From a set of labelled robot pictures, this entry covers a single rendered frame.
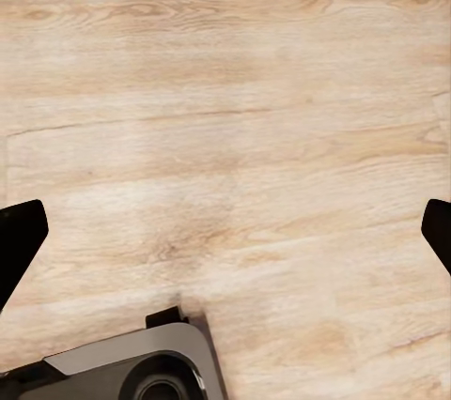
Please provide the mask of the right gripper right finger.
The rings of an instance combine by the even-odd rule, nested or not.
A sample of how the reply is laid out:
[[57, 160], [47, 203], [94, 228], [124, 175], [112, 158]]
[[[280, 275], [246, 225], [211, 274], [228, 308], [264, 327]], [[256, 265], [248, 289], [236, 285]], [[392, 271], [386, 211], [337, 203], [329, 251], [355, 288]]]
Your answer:
[[451, 275], [451, 203], [428, 200], [421, 231]]

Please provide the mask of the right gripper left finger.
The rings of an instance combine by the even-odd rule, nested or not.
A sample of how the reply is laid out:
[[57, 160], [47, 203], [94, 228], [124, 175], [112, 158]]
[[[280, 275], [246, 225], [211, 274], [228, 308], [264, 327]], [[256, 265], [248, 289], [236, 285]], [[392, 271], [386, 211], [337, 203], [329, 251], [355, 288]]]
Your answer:
[[0, 312], [48, 234], [41, 200], [0, 209]]

